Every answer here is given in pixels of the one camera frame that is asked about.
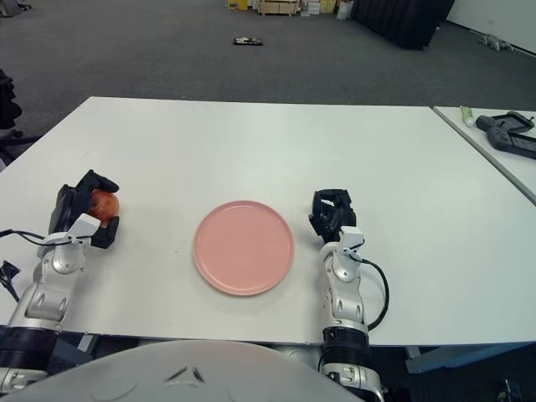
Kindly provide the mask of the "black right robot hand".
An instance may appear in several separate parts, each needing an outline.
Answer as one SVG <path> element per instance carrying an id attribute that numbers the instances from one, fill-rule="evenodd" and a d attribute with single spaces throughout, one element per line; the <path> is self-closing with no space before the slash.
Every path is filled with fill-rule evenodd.
<path id="1" fill-rule="evenodd" d="M 323 243 L 338 242 L 343 226 L 357 225 L 357 216 L 351 206 L 347 189 L 321 189 L 313 194 L 309 222 Z"/>

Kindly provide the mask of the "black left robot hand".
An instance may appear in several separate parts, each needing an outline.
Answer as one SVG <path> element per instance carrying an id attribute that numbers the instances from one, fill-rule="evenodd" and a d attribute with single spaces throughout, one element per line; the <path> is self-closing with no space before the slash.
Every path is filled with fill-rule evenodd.
<path id="1" fill-rule="evenodd" d="M 58 192 L 49 223 L 49 234 L 66 232 L 81 214 L 89 214 L 90 199 L 94 190 L 115 194 L 119 186 L 93 170 L 89 170 L 76 186 L 65 184 Z M 107 249 L 115 241 L 118 226 L 119 217 L 113 217 L 105 228 L 98 229 L 91 237 L 91 245 Z"/>

